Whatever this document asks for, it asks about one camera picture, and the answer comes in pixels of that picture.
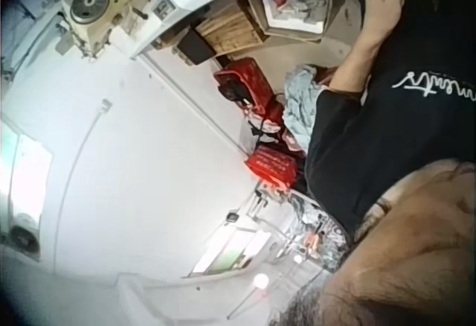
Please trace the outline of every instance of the cloth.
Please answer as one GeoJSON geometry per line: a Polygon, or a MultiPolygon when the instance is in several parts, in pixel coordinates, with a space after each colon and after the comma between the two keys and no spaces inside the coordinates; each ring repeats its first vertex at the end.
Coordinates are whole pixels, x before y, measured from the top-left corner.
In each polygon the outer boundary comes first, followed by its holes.
{"type": "Polygon", "coordinates": [[[296,142],[307,153],[315,121],[315,102],[323,86],[314,82],[317,69],[310,65],[299,65],[289,73],[284,84],[286,108],[284,124],[296,142]]]}
{"type": "Polygon", "coordinates": [[[475,162],[476,0],[407,0],[361,105],[324,91],[309,189],[353,235],[379,197],[427,164],[475,162]]]}

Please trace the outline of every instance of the forearm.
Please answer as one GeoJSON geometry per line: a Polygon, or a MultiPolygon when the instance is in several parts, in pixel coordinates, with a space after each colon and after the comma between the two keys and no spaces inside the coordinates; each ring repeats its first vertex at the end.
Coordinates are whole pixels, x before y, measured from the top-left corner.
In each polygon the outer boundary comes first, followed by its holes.
{"type": "Polygon", "coordinates": [[[362,31],[344,63],[335,72],[329,90],[361,94],[383,42],[383,39],[362,31]]]}

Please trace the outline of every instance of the person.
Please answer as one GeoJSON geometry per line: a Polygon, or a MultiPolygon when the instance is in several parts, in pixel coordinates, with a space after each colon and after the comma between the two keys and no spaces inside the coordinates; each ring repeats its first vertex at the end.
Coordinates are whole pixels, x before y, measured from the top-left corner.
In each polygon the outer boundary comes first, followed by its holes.
{"type": "Polygon", "coordinates": [[[365,0],[306,161],[352,251],[270,325],[476,325],[475,3],[365,0]]]}

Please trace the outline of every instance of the fabric pile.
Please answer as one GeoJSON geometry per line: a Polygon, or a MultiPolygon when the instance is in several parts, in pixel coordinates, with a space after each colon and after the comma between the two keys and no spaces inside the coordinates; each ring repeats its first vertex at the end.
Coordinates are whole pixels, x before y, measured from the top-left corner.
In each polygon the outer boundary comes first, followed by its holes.
{"type": "Polygon", "coordinates": [[[284,85],[286,108],[284,124],[296,142],[307,153],[316,115],[316,101],[324,86],[314,81],[318,70],[310,65],[299,65],[288,73],[284,85]]]}

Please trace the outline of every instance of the light blue cloth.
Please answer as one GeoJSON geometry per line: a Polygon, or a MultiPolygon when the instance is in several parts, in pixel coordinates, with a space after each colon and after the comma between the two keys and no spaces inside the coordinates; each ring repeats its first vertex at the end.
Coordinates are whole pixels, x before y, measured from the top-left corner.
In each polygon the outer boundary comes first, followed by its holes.
{"type": "Polygon", "coordinates": [[[317,70],[309,65],[298,65],[288,73],[284,84],[286,108],[284,124],[296,142],[307,153],[315,120],[315,104],[323,86],[314,82],[317,70]]]}

